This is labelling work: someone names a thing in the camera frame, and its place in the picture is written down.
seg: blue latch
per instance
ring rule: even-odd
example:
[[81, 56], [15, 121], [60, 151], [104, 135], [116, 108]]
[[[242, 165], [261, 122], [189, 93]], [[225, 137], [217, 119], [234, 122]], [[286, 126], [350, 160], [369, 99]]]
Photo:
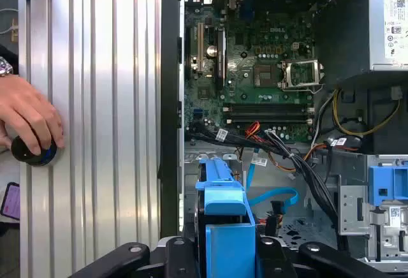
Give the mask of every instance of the blue latch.
[[371, 166], [368, 180], [371, 205], [380, 206], [384, 200], [408, 200], [408, 166]]

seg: blue plastic bracket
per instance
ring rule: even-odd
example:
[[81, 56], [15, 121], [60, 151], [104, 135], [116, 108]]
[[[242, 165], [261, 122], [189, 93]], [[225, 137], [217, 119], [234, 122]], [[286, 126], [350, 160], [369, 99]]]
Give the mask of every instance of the blue plastic bracket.
[[207, 277], [254, 278], [256, 266], [255, 220], [241, 183], [219, 158], [203, 159], [207, 179], [197, 182], [204, 191], [204, 214], [242, 216], [244, 223], [208, 224], [205, 227]]
[[368, 202], [408, 200], [408, 166], [371, 166], [368, 170]]

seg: power supply label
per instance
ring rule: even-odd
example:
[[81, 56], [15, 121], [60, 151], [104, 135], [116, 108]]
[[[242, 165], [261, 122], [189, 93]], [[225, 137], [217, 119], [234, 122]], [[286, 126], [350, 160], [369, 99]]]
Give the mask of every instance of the power supply label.
[[385, 57], [408, 60], [408, 0], [384, 0]]

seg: yellow wire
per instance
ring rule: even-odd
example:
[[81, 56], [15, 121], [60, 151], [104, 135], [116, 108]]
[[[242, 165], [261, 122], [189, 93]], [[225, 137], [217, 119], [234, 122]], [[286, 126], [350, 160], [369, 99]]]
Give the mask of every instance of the yellow wire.
[[334, 116], [334, 120], [336, 122], [336, 125], [341, 129], [341, 131], [343, 131], [344, 133], [348, 134], [348, 135], [354, 135], [354, 136], [367, 136], [371, 133], [376, 132], [378, 129], [382, 128], [383, 126], [385, 126], [393, 117], [394, 115], [398, 112], [399, 108], [400, 108], [400, 100], [398, 100], [398, 105], [397, 108], [395, 109], [395, 111], [384, 121], [382, 121], [380, 124], [378, 124], [376, 127], [368, 130], [368, 131], [364, 131], [362, 133], [353, 133], [350, 130], [347, 130], [346, 128], [344, 128], [343, 126], [341, 126], [340, 121], [339, 121], [339, 116], [337, 115], [337, 99], [339, 97], [339, 90], [336, 90], [335, 94], [334, 94], [334, 98], [333, 98], [333, 116]]

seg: metal frame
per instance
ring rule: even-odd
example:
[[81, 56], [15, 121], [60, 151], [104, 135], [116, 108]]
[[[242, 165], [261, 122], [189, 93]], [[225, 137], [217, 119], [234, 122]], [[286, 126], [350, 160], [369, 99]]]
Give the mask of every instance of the metal frame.
[[161, 0], [18, 0], [20, 75], [62, 116], [53, 166], [20, 166], [21, 277], [67, 277], [159, 240]]
[[177, 234], [179, 156], [179, 0], [162, 0], [161, 34], [161, 236]]

